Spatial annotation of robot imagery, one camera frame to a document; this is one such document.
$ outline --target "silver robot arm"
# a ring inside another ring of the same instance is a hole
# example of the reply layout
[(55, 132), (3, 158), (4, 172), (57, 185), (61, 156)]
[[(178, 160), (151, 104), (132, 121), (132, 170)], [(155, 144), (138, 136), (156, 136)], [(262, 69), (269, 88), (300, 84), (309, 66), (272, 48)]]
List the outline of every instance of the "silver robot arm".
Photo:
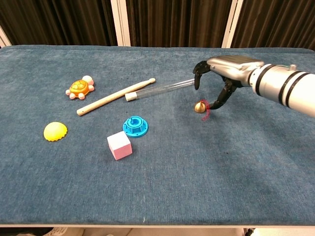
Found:
[(201, 75), (213, 71), (222, 76), (225, 87), (210, 109), (226, 103), (236, 88), (251, 87), (259, 96), (315, 117), (315, 74), (296, 70), (295, 65), (264, 64), (245, 56), (219, 56), (202, 61), (193, 70), (195, 89)]

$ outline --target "wooden stick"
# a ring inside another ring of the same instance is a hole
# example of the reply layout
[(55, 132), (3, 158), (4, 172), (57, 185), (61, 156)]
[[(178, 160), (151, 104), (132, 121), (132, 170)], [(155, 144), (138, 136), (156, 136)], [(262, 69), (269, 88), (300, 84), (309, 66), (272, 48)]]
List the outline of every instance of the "wooden stick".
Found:
[(96, 109), (96, 108), (98, 108), (100, 106), (103, 106), (103, 105), (105, 105), (105, 104), (107, 104), (107, 103), (109, 103), (111, 101), (114, 101), (117, 98), (120, 98), (120, 97), (124, 96), (126, 93), (133, 92), (133, 91), (136, 91), (138, 89), (141, 89), (141, 88), (143, 88), (143, 87), (145, 87), (145, 86), (147, 86), (149, 84), (154, 83), (155, 81), (156, 81), (155, 78), (151, 78), (149, 80), (139, 82), (139, 83), (137, 83), (135, 85), (132, 85), (132, 86), (130, 86), (128, 88), (120, 90), (120, 91), (118, 91), (116, 93), (113, 93), (113, 94), (111, 94), (111, 95), (109, 95), (107, 97), (104, 97), (104, 98), (102, 98), (102, 99), (100, 99), (100, 100), (98, 100), (98, 101), (96, 101), (94, 103), (91, 103), (91, 104), (89, 104), (89, 105), (87, 105), (85, 107), (80, 108), (79, 110), (77, 110), (77, 114), (79, 116), (82, 116), (82, 115), (84, 115), (84, 114), (86, 114), (86, 113), (88, 113), (88, 112), (90, 112), (90, 111), (92, 111), (92, 110), (94, 110), (94, 109)]

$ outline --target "gold bell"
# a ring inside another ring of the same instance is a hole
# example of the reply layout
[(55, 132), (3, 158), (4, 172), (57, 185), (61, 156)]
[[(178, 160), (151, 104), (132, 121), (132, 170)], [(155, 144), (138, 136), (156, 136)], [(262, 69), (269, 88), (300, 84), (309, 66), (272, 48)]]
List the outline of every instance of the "gold bell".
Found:
[(195, 112), (204, 113), (206, 111), (206, 105), (203, 102), (197, 102), (195, 104)]

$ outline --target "turtle toy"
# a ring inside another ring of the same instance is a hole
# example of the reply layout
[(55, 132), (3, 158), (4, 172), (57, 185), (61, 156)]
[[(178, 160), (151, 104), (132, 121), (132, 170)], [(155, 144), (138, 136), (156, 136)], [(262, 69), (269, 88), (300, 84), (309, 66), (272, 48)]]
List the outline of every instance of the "turtle toy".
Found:
[(81, 80), (74, 82), (65, 93), (71, 98), (74, 99), (78, 97), (80, 100), (85, 98), (90, 91), (94, 90), (94, 81), (91, 76), (85, 75)]

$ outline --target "pink cube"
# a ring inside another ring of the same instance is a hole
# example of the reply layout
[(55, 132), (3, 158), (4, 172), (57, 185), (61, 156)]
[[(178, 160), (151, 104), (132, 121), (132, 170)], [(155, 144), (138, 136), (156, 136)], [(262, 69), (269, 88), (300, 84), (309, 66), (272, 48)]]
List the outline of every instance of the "pink cube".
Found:
[(132, 154), (131, 143), (124, 131), (107, 137), (109, 148), (116, 160)]

